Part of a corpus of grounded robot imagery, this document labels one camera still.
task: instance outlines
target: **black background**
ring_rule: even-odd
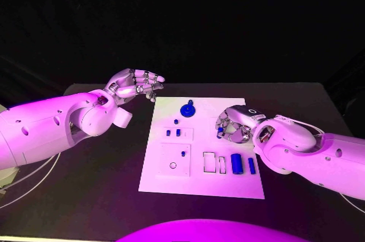
[[[363,0],[2,0],[0,8],[6,105],[106,83],[128,67],[169,83],[327,84],[365,48]]]

